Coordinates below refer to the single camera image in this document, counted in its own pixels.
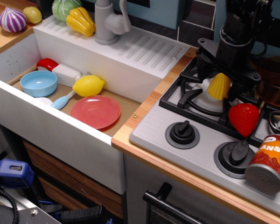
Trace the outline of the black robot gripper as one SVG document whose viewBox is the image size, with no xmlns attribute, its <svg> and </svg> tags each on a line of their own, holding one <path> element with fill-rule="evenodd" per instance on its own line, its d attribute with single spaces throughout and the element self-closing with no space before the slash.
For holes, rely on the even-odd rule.
<svg viewBox="0 0 280 224">
<path fill-rule="evenodd" d="M 250 61 L 254 39 L 246 25 L 224 25 L 219 32 L 220 41 L 198 40 L 197 75 L 200 81 L 214 76 L 214 69 L 234 82 L 228 91 L 228 101 L 234 101 L 245 89 L 260 82 L 260 74 Z"/>
</svg>

